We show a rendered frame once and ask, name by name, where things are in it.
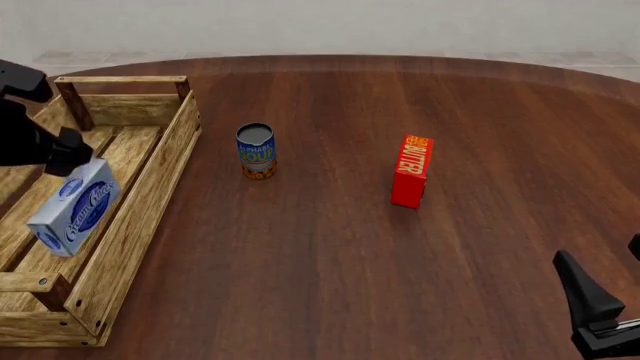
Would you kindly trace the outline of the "blue alphabet soup can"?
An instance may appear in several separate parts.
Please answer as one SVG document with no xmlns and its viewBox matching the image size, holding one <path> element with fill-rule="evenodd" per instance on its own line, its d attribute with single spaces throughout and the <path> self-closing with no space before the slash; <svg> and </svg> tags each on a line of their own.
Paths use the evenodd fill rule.
<svg viewBox="0 0 640 360">
<path fill-rule="evenodd" d="M 253 122 L 236 131 L 236 143 L 244 176 L 249 179 L 268 179 L 276 172 L 276 146 L 273 129 Z"/>
</svg>

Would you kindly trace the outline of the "white blue cream cheese box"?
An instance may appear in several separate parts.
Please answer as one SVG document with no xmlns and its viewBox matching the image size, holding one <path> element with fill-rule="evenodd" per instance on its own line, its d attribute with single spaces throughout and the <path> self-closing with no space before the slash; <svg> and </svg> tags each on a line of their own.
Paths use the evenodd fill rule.
<svg viewBox="0 0 640 360">
<path fill-rule="evenodd" d="M 27 227 L 58 257 L 72 257 L 117 200 L 120 187 L 108 162 L 92 158 L 64 179 L 27 221 Z"/>
</svg>

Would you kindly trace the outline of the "wooden slat tray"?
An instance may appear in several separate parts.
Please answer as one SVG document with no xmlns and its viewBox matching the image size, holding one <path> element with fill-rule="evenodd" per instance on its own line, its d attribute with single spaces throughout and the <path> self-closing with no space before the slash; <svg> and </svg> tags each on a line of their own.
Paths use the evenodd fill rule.
<svg viewBox="0 0 640 360">
<path fill-rule="evenodd" d="M 105 158 L 121 192 L 79 252 L 52 254 L 28 230 L 29 216 L 61 185 L 41 167 L 0 170 L 0 347 L 101 347 L 201 134 L 184 76 L 172 94 L 82 95 L 79 84 L 128 77 L 58 77 L 59 90 L 34 117 L 48 131 L 79 130 Z"/>
</svg>

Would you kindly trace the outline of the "red butter box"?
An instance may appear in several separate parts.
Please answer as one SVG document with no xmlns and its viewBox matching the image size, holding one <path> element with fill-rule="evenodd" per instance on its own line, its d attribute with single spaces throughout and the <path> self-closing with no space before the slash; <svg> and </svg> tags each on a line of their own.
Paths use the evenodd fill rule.
<svg viewBox="0 0 640 360">
<path fill-rule="evenodd" d="M 407 134 L 394 169 L 391 203 L 418 209 L 427 181 L 434 140 Z"/>
</svg>

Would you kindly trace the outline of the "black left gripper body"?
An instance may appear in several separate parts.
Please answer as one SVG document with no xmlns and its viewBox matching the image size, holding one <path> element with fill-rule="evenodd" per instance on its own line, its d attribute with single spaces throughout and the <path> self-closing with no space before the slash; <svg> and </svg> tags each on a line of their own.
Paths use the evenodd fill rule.
<svg viewBox="0 0 640 360">
<path fill-rule="evenodd" d="M 69 176 L 77 167 L 91 161 L 93 152 L 94 149 L 84 142 L 79 131 L 62 127 L 58 137 L 53 139 L 44 172 L 52 176 Z"/>
</svg>

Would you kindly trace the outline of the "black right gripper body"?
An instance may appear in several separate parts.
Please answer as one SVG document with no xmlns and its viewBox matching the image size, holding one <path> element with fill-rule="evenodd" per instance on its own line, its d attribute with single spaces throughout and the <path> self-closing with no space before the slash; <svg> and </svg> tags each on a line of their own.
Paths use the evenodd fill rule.
<svg viewBox="0 0 640 360">
<path fill-rule="evenodd" d="M 640 356 L 640 319 L 619 323 L 611 329 L 592 332 L 577 329 L 571 341 L 584 360 Z"/>
</svg>

